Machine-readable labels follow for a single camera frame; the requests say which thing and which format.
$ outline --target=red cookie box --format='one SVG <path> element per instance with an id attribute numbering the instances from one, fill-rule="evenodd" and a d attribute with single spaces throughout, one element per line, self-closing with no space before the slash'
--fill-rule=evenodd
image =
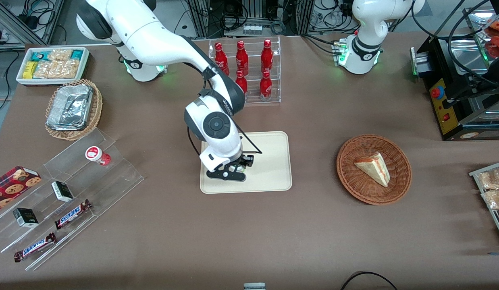
<path id="1" fill-rule="evenodd" d="M 16 166 L 0 177 L 0 209 L 42 179 L 38 172 Z"/>

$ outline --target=black machine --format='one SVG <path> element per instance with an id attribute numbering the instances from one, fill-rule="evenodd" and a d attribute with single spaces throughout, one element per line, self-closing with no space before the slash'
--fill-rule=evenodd
<path id="1" fill-rule="evenodd" d="M 491 4 L 493 8 L 469 15 L 474 31 L 487 25 L 484 15 L 499 13 L 499 0 Z M 455 35 L 450 44 L 429 37 L 417 52 L 412 48 L 414 73 L 430 93 L 443 140 L 499 139 L 499 56 L 485 49 L 490 40 L 482 31 L 465 38 Z"/>

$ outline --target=sandwich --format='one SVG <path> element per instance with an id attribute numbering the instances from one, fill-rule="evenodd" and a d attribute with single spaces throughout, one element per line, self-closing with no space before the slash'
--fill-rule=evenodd
<path id="1" fill-rule="evenodd" d="M 391 178 L 384 158 L 379 152 L 373 156 L 359 158 L 354 164 L 380 185 L 387 187 Z"/>

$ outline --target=yellow panel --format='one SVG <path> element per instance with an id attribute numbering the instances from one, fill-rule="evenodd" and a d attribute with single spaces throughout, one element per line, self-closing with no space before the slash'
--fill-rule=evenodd
<path id="1" fill-rule="evenodd" d="M 430 88 L 429 93 L 431 90 L 433 90 L 439 86 L 446 88 L 445 82 L 443 81 L 443 79 L 440 79 L 432 88 Z M 451 130 L 456 128 L 458 125 L 458 122 L 457 122 L 457 117 L 455 116 L 454 108 L 450 108 L 448 110 L 445 110 L 445 108 L 443 108 L 443 100 L 447 99 L 447 95 L 445 94 L 441 99 L 434 99 L 433 97 L 431 97 L 430 99 L 432 99 L 432 104 L 434 105 L 434 110 L 435 110 L 436 116 L 438 118 L 439 127 L 441 128 L 441 132 L 443 132 L 443 134 L 447 134 L 448 132 L 450 132 Z M 444 121 L 444 119 L 443 119 L 443 116 L 445 114 L 449 114 L 449 116 L 450 116 L 450 119 L 448 119 L 447 121 Z"/>

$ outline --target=red and white cup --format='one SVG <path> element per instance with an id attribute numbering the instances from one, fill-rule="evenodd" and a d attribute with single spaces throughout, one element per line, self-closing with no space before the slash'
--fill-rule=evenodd
<path id="1" fill-rule="evenodd" d="M 102 150 L 97 146 L 92 146 L 85 152 L 85 157 L 95 163 L 99 163 L 102 166 L 108 165 L 112 160 L 109 154 L 102 152 Z"/>

